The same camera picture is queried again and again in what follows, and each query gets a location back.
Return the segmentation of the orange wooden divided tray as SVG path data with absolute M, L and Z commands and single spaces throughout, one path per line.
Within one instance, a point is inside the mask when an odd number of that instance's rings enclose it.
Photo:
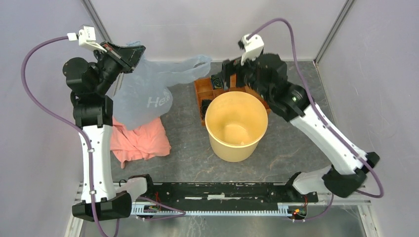
M 253 95 L 256 97 L 265 107 L 267 113 L 269 114 L 271 112 L 271 109 L 267 105 L 267 103 L 251 88 L 248 86 L 245 87 L 236 87 L 236 75 L 231 76 L 231 87 L 227 91 L 241 91 L 248 94 Z M 194 88 L 195 88 L 195 94 L 197 97 L 197 103 L 198 103 L 198 109 L 200 112 L 200 118 L 201 118 L 201 101 L 203 99 L 211 99 L 214 100 L 217 96 L 227 92 L 224 89 L 216 89 L 213 90 L 210 77 L 208 78 L 202 78 L 194 81 Z M 201 125 L 205 126 L 205 120 L 201 119 Z

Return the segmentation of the translucent blue plastic trash bag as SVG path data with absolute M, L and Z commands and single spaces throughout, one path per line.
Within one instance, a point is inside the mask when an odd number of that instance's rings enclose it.
M 173 103 L 169 87 L 206 76 L 212 59 L 196 55 L 183 61 L 150 61 L 142 55 L 132 73 L 124 74 L 113 96 L 113 117 L 128 130 L 150 123 L 167 113 Z

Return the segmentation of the yellow plastic trash bin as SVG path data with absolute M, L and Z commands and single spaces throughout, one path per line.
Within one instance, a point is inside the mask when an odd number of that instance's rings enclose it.
M 213 152 L 227 162 L 241 162 L 255 151 L 268 127 L 268 113 L 255 96 L 230 91 L 215 97 L 205 114 Z

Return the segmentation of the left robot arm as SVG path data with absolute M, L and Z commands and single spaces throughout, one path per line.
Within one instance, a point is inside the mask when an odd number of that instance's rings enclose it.
M 155 196 L 155 187 L 147 183 L 147 175 L 132 176 L 122 187 L 115 188 L 110 164 L 113 100 L 107 92 L 120 74 L 135 70 L 144 51 L 142 45 L 117 46 L 105 41 L 93 52 L 95 62 L 76 57 L 63 66 L 71 89 L 73 124 L 83 148 L 82 196 L 72 206 L 77 218 L 90 222 L 126 218 L 137 197 L 150 201 Z

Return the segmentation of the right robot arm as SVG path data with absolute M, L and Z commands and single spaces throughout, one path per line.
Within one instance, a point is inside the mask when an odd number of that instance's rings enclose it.
M 287 65 L 277 54 L 255 60 L 225 60 L 218 77 L 225 88 L 248 86 L 270 110 L 303 132 L 330 160 L 331 165 L 312 172 L 297 172 L 287 183 L 286 197 L 299 201 L 305 194 L 329 192 L 346 198 L 361 186 L 379 162 L 379 155 L 365 152 L 350 142 L 324 115 L 308 90 L 288 81 Z

